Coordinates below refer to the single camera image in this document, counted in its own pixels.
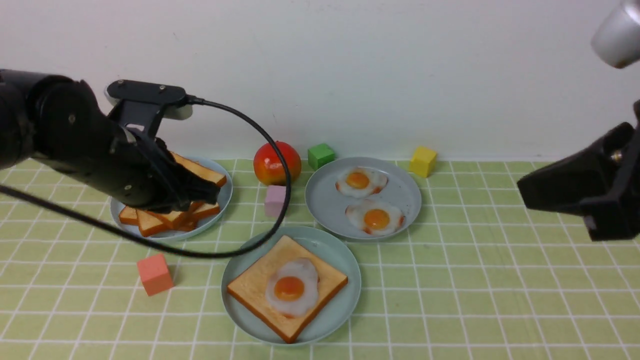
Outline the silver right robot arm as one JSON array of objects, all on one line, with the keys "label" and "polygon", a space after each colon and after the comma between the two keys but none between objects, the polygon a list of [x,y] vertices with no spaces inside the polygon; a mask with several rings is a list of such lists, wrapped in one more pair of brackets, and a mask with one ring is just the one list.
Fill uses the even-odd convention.
[{"label": "silver right robot arm", "polygon": [[[640,59],[640,3],[624,0],[590,41],[609,66]],[[624,121],[583,150],[517,182],[528,209],[576,215],[594,242],[635,239],[640,232],[640,128]]]}]

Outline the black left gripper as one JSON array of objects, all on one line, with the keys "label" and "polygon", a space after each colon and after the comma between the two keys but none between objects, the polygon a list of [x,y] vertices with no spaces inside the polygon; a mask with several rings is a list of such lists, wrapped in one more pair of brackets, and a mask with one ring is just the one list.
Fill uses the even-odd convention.
[{"label": "black left gripper", "polygon": [[161,214],[186,211],[194,202],[217,203],[220,187],[176,162],[159,137],[110,120],[84,80],[77,86],[88,103],[89,118],[75,123],[80,131],[75,168],[87,185],[130,207]]}]

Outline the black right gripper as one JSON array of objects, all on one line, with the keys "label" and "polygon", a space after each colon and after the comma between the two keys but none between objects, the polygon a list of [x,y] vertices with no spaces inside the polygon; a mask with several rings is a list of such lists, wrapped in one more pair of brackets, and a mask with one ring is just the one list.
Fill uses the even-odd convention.
[{"label": "black right gripper", "polygon": [[570,215],[582,210],[594,242],[635,239],[639,136],[639,125],[624,121],[583,150],[524,175],[516,185],[525,206]]}]

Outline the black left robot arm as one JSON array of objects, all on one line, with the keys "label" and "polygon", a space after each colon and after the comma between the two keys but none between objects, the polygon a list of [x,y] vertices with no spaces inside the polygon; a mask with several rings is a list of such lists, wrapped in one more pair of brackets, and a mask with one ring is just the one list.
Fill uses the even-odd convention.
[{"label": "black left robot arm", "polygon": [[215,204],[221,186],[178,163],[157,132],[188,105],[179,86],[115,80],[101,111],[84,80],[1,71],[1,166],[32,158],[122,204],[158,214]]}]

